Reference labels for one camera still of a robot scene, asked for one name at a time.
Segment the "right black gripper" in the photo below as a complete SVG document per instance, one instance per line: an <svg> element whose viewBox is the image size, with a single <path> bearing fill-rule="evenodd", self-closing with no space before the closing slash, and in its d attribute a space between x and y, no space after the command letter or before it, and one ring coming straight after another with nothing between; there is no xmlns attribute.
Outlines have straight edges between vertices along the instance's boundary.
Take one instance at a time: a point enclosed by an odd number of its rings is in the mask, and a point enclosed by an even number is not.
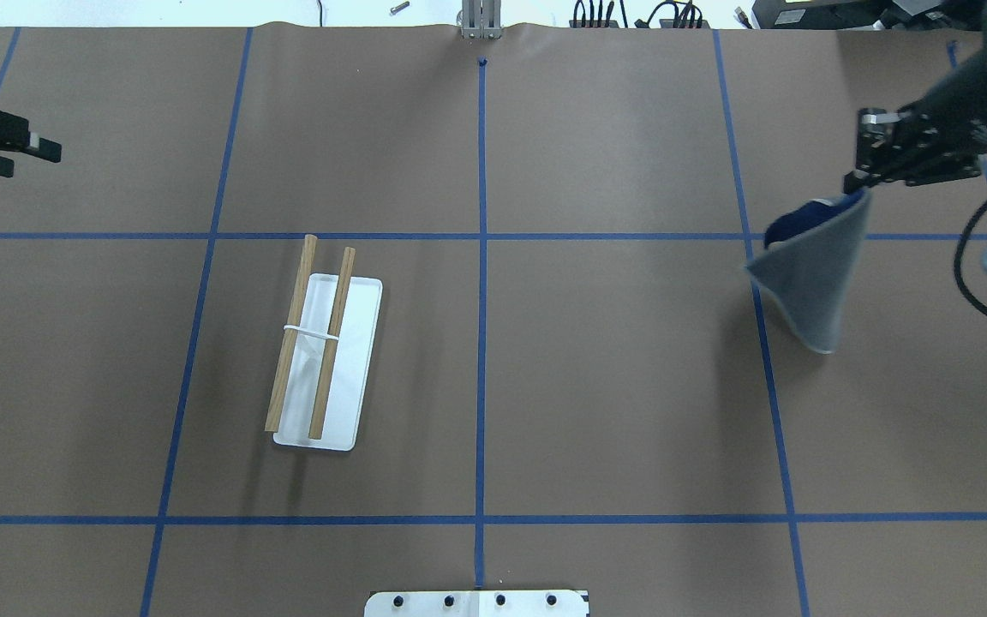
<svg viewBox="0 0 987 617"><path fill-rule="evenodd" d="M949 145L928 118L863 108L855 125L855 171L843 176L842 193L897 181L917 187L978 176L979 156Z"/></svg>

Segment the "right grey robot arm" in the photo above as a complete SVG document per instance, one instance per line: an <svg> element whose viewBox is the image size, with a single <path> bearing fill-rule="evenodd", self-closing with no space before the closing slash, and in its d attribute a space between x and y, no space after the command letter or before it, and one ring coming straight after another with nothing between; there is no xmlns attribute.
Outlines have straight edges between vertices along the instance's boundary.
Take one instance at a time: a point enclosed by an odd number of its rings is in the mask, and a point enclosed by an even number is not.
<svg viewBox="0 0 987 617"><path fill-rule="evenodd" d="M854 193L885 183L948 183L975 175L987 155L987 3L982 47L916 101L894 112L858 111L855 161L842 180Z"/></svg>

